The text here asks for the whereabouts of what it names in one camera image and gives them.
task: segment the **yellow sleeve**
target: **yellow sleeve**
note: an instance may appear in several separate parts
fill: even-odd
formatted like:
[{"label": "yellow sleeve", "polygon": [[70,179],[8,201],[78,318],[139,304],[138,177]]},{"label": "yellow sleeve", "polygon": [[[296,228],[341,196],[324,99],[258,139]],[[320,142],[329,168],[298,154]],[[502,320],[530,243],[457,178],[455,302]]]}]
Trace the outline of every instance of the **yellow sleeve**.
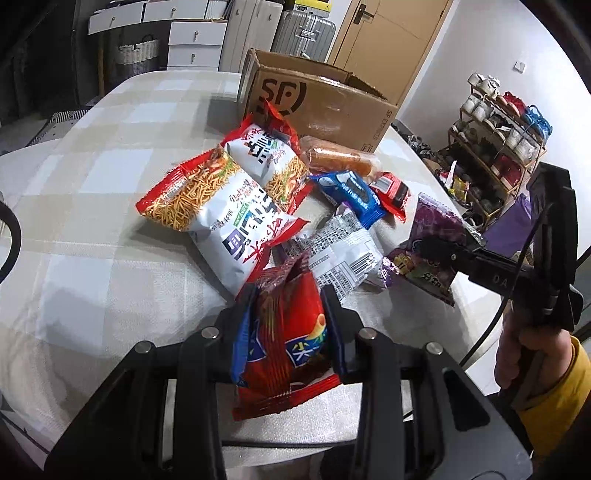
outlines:
[{"label": "yellow sleeve", "polygon": [[591,363],[579,341],[571,341],[573,358],[564,377],[518,412],[537,456],[547,456],[560,443],[591,391]]}]

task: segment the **human hand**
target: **human hand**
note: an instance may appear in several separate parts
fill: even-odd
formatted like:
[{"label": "human hand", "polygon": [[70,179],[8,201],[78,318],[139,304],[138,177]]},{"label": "human hand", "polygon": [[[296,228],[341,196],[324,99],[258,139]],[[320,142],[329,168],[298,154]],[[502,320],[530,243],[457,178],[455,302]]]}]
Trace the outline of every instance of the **human hand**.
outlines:
[{"label": "human hand", "polygon": [[555,386],[569,369],[573,356],[570,335],[556,327],[526,327],[531,313],[517,305],[505,311],[503,331],[496,352],[495,380],[501,388],[508,388],[519,375],[521,347],[542,350],[544,363],[532,395],[540,395]]}]

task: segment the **sf express box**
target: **sf express box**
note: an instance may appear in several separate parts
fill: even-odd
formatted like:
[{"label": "sf express box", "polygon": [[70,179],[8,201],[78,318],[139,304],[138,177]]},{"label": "sf express box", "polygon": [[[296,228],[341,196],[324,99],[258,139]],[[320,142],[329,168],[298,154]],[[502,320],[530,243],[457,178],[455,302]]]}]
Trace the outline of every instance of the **sf express box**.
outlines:
[{"label": "sf express box", "polygon": [[273,103],[298,135],[374,152],[397,107],[351,72],[326,63],[253,48],[247,52],[240,87],[241,118],[264,122],[264,99]]}]

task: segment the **shelf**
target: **shelf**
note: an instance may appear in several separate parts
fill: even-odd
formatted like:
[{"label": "shelf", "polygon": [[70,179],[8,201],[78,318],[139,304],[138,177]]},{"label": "shelf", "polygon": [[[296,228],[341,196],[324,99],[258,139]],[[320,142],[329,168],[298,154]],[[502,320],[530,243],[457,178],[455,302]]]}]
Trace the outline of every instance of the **shelf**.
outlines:
[{"label": "shelf", "polygon": [[471,83],[468,84],[470,85],[472,92],[475,91],[482,95],[484,101],[497,110],[504,118],[515,124],[521,131],[522,135],[525,134],[529,136],[537,145],[541,147],[540,157],[546,152],[543,139],[535,131],[530,129],[530,125],[527,122],[525,122],[520,116],[516,116],[505,111],[503,106],[497,102],[497,100],[493,100],[488,94],[480,90],[478,87],[475,87]]},{"label": "shelf", "polygon": [[466,142],[464,142],[460,137],[458,137],[453,130],[448,130],[448,134],[451,135],[454,140],[456,140],[456,142],[458,142],[463,148],[464,150],[466,150],[471,156],[472,158],[474,158],[474,160],[476,160],[480,166],[483,168],[483,170],[486,171],[486,173],[488,173],[488,176],[494,181],[496,182],[501,189],[503,190],[503,192],[505,192],[506,194],[508,194],[510,191],[507,190],[507,188],[505,187],[505,185],[503,184],[503,182],[501,182],[501,179],[499,177],[497,177],[493,171],[491,170],[491,168],[482,161],[482,159],[476,155],[473,150],[470,148],[470,145],[467,144]]},{"label": "shelf", "polygon": [[530,160],[529,163],[524,163],[523,160],[521,160],[521,158],[519,157],[519,155],[517,155],[517,153],[515,153],[514,150],[512,150],[511,148],[507,147],[505,145],[505,143],[495,135],[494,131],[491,130],[491,128],[489,127],[489,125],[487,125],[484,122],[481,122],[479,120],[477,120],[476,118],[474,118],[471,114],[469,114],[468,112],[466,112],[464,109],[460,109],[460,111],[462,113],[465,113],[466,115],[470,116],[470,119],[466,122],[466,123],[471,123],[474,122],[477,125],[480,125],[484,130],[486,130],[488,133],[492,134],[493,137],[493,143],[496,142],[496,146],[497,145],[501,145],[500,148],[497,148],[497,150],[499,151],[499,153],[501,152],[505,152],[508,153],[509,156],[511,156],[511,158],[513,160],[515,160],[515,162],[523,169],[523,170],[527,170],[533,163],[536,162],[536,160]]}]

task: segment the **white drawer cabinet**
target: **white drawer cabinet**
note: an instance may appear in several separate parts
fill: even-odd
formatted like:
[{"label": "white drawer cabinet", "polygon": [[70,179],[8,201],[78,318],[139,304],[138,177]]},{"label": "white drawer cabinet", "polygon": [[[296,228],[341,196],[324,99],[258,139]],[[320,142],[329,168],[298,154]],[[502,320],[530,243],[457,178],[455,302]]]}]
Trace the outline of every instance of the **white drawer cabinet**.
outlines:
[{"label": "white drawer cabinet", "polygon": [[88,21],[88,34],[141,23],[144,3],[121,5],[95,13]]},{"label": "white drawer cabinet", "polygon": [[223,45],[227,22],[173,22],[169,45]]},{"label": "white drawer cabinet", "polygon": [[169,67],[217,67],[222,47],[217,45],[171,45],[168,48]]},{"label": "white drawer cabinet", "polygon": [[149,2],[144,12],[144,22],[175,20],[183,18],[205,18],[207,0],[167,0]]}]

